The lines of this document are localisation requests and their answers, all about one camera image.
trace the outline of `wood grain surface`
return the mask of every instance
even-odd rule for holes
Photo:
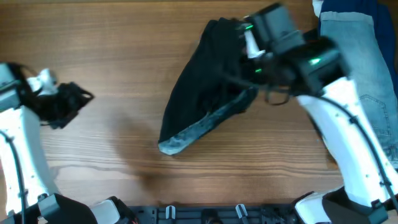
[[[183,153],[157,148],[170,92],[206,23],[273,2],[0,5],[0,61],[49,67],[96,96],[65,129],[41,132],[62,194],[88,205],[112,195],[128,205],[254,205],[341,185],[295,100],[272,107],[260,94]],[[299,29],[316,27],[310,1],[285,3]]]

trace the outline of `black garment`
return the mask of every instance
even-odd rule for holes
[[[242,76],[241,59],[246,45],[238,21],[210,21],[198,48],[185,66],[171,93],[160,131],[159,149],[173,155],[246,110],[257,89],[243,89],[225,75]]]

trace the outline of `blue jeans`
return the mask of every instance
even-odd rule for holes
[[[374,34],[371,16],[358,12],[323,12],[320,33],[334,40],[348,65],[374,132],[398,168],[398,104],[391,76]]]

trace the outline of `green light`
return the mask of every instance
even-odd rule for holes
[[[316,64],[318,64],[320,61],[321,61],[320,58],[314,58],[314,59],[311,59],[309,62],[310,62],[310,65],[316,65]]]

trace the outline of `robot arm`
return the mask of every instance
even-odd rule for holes
[[[328,39],[305,43],[280,4],[245,20],[248,57],[261,74],[255,74],[252,83],[228,78],[266,91],[287,86],[287,94],[296,96],[322,132],[343,176],[344,187],[298,201],[298,215],[305,223],[386,220],[383,204],[392,201],[397,205],[398,174],[364,114],[338,48]]]
[[[50,223],[113,224],[134,218],[116,197],[88,208],[59,194],[42,150],[40,122],[63,128],[93,95],[74,83],[57,88],[48,69],[27,79],[21,69],[0,63],[0,158],[9,217],[1,223],[37,223],[39,216]]]

